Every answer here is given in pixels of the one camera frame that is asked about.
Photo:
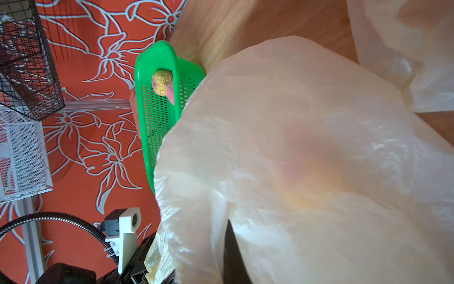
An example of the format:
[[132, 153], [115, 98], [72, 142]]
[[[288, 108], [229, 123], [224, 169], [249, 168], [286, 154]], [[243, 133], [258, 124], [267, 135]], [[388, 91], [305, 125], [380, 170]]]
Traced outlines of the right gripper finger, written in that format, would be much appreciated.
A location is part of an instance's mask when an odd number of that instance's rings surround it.
[[225, 233], [222, 279], [224, 284], [252, 284], [230, 221]]

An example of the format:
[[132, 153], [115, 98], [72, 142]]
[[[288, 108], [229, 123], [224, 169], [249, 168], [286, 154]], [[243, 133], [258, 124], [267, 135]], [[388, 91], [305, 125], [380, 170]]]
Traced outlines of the white orange-print plastic bag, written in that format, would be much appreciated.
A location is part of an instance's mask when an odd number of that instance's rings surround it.
[[181, 284], [222, 282], [227, 225], [255, 284], [451, 284], [454, 148], [399, 90], [317, 43], [220, 62], [154, 171]]

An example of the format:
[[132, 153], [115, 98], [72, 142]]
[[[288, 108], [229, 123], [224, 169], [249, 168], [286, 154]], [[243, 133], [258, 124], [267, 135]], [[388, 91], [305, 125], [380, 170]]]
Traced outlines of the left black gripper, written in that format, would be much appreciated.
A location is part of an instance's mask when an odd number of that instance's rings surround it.
[[112, 239], [113, 250], [118, 255], [118, 268], [100, 276], [96, 284], [148, 284], [145, 257], [153, 244], [156, 233], [146, 237], [140, 244], [136, 233], [125, 233]]

